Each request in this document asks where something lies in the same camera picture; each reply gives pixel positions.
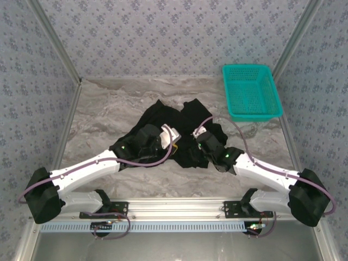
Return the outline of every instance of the black cloth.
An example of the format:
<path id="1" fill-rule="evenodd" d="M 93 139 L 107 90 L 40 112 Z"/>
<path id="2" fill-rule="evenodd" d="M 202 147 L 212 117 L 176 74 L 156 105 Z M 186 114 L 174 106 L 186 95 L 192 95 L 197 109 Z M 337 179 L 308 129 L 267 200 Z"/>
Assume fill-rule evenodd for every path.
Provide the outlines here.
<path id="1" fill-rule="evenodd" d="M 197 99 L 191 102 L 185 102 L 184 108 L 178 111 L 172 107 L 164 105 L 160 100 L 150 106 L 142 115 L 139 122 L 125 136 L 118 141 L 136 133 L 146 124 L 152 124 L 161 129 L 163 124 L 175 128 L 181 135 L 176 142 L 178 150 L 170 159 L 175 160 L 181 167 L 208 167 L 208 160 L 205 158 L 201 150 L 198 149 L 197 143 L 192 135 L 202 121 L 210 117 L 211 113 Z M 212 120 L 204 124 L 205 128 L 223 145 L 226 144 L 227 135 L 223 133 L 219 124 L 213 123 Z"/>

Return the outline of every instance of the white robotic arm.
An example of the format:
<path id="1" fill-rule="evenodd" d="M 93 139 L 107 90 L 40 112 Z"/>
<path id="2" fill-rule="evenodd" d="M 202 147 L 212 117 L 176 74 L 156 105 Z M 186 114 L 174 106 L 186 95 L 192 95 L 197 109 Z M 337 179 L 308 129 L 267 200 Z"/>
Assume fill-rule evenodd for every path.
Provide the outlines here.
<path id="1" fill-rule="evenodd" d="M 204 127 L 196 129 L 193 136 L 198 147 L 218 171 L 228 171 L 237 176 L 251 178 L 275 190 L 266 192 L 250 189 L 240 204 L 237 204 L 241 205 L 239 211 L 244 212 L 245 216 L 252 217 L 253 214 L 273 211 L 291 213 L 307 226 L 318 224 L 330 200 L 318 190 L 317 187 L 324 191 L 325 188 L 313 171 L 286 170 L 254 159 L 250 153 L 245 153 L 238 148 L 225 148 Z"/>
<path id="2" fill-rule="evenodd" d="M 104 191 L 73 191 L 128 167 L 155 166 L 163 162 L 165 152 L 167 157 L 174 152 L 170 141 L 175 144 L 181 136 L 168 125 L 163 125 L 162 130 L 146 125 L 135 136 L 116 142 L 109 150 L 74 166 L 51 172 L 44 167 L 36 170 L 27 186 L 29 191 L 24 195 L 35 222 L 45 223 L 61 213 L 99 211 L 109 201 Z"/>

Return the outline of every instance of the teal basket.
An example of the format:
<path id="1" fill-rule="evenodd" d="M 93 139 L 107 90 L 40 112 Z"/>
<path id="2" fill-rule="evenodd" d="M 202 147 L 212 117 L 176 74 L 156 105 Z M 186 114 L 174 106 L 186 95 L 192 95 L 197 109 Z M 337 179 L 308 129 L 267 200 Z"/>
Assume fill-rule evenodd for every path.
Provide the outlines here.
<path id="1" fill-rule="evenodd" d="M 267 66 L 225 65 L 222 74 L 233 121 L 269 121 L 283 115 L 276 85 Z"/>

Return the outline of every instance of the blue floral wallpaper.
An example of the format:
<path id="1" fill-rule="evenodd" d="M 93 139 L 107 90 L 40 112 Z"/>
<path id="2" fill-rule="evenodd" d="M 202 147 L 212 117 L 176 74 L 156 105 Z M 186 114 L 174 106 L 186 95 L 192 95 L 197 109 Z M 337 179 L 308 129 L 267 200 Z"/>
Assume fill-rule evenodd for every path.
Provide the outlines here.
<path id="1" fill-rule="evenodd" d="M 29 215 L 16 203 L 50 166 L 75 85 L 25 0 L 0 1 L 0 260 L 11 260 Z"/>
<path id="2" fill-rule="evenodd" d="M 348 2 L 324 0 L 277 84 L 302 165 L 337 200 L 329 222 L 348 260 Z"/>
<path id="3" fill-rule="evenodd" d="M 276 64 L 308 0 L 40 0 L 83 78 Z"/>

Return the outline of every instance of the plastic basket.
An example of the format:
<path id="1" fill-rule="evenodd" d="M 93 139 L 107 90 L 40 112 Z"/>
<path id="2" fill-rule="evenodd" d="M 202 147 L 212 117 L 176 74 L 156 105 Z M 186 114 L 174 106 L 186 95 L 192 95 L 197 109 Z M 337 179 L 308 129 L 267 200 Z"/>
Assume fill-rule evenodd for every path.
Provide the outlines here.
<path id="1" fill-rule="evenodd" d="M 227 106 L 233 121 L 269 121 L 283 114 L 271 70 L 265 65 L 222 68 Z"/>

